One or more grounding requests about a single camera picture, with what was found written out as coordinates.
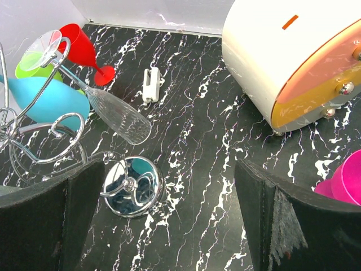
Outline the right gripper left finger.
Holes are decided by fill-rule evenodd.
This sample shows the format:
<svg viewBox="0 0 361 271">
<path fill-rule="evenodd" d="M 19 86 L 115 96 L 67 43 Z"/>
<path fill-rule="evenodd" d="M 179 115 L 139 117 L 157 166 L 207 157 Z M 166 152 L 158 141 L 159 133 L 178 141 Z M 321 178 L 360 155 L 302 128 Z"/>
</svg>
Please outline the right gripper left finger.
<svg viewBox="0 0 361 271">
<path fill-rule="evenodd" d="M 1 270 L 74 270 L 104 178 L 96 159 L 1 196 Z"/>
</svg>

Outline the pink wine glass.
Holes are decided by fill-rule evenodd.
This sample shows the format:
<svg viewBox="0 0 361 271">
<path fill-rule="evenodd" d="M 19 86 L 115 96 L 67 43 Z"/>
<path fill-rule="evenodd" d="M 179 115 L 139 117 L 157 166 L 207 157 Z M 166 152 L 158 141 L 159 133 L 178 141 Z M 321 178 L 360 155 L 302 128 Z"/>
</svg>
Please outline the pink wine glass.
<svg viewBox="0 0 361 271">
<path fill-rule="evenodd" d="M 352 153 L 336 169 L 331 179 L 319 183 L 314 192 L 360 206 L 360 150 Z"/>
</svg>

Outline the red wine glass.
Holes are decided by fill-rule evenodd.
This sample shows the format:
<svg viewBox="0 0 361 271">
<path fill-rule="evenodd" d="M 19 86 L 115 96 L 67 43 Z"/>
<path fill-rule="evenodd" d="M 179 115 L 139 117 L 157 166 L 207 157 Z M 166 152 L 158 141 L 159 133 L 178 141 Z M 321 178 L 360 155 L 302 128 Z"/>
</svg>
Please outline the red wine glass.
<svg viewBox="0 0 361 271">
<path fill-rule="evenodd" d="M 62 37 L 69 38 L 71 42 L 68 60 L 78 65 L 95 68 L 94 82 L 96 85 L 104 86 L 113 80 L 115 69 L 110 65 L 104 67 L 97 65 L 94 45 L 78 24 L 67 24 L 60 28 L 60 32 Z"/>
</svg>

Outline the green wine glass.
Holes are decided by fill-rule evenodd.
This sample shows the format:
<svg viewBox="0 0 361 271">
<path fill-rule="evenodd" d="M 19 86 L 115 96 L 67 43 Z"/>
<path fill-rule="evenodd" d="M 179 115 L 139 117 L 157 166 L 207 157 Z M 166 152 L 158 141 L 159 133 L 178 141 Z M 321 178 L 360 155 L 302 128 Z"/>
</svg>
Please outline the green wine glass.
<svg viewBox="0 0 361 271">
<path fill-rule="evenodd" d="M 26 62 L 26 64 L 28 64 L 29 62 L 33 63 L 37 63 L 39 61 L 39 59 L 41 58 L 42 54 L 40 53 L 33 53 L 27 56 L 23 56 L 22 60 L 24 60 Z M 20 61 L 18 63 L 18 65 L 16 66 L 15 69 L 15 76 L 16 78 L 26 78 L 26 77 L 48 77 L 50 75 L 50 73 L 53 70 L 53 65 L 49 64 L 48 66 L 46 66 L 45 68 L 42 68 L 41 66 L 29 70 L 29 71 L 25 71 L 22 69 L 21 66 L 22 61 Z"/>
</svg>

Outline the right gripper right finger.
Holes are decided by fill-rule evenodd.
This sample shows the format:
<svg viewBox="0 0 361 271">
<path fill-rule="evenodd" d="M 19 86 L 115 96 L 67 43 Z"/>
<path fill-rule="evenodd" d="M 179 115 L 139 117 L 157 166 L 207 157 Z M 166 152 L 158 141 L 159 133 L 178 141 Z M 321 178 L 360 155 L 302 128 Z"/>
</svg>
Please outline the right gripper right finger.
<svg viewBox="0 0 361 271">
<path fill-rule="evenodd" d="M 236 162 L 234 181 L 255 270 L 359 270 L 360 207 Z"/>
</svg>

